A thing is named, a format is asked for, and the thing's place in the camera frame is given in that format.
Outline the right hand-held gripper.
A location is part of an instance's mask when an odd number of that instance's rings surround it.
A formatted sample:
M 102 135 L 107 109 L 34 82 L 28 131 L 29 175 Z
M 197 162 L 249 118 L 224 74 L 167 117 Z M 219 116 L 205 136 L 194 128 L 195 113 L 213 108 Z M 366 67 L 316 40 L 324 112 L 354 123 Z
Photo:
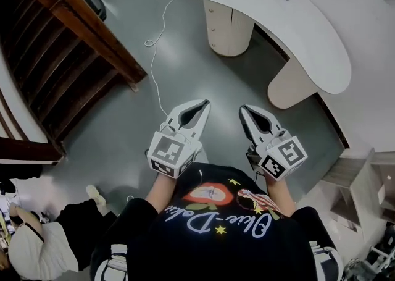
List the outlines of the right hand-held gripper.
M 239 109 L 239 118 L 247 139 L 252 143 L 246 157 L 257 175 L 283 180 L 308 158 L 297 136 L 281 129 L 271 113 L 243 105 Z M 265 134 L 276 135 L 263 143 Z

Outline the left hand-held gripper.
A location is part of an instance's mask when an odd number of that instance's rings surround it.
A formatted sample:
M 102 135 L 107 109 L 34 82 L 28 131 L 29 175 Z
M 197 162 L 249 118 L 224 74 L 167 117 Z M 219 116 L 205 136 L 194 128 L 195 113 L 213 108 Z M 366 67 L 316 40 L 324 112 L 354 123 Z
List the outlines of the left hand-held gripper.
M 175 107 L 154 133 L 147 153 L 152 170 L 178 178 L 202 149 L 199 141 L 211 110 L 207 99 L 188 101 Z

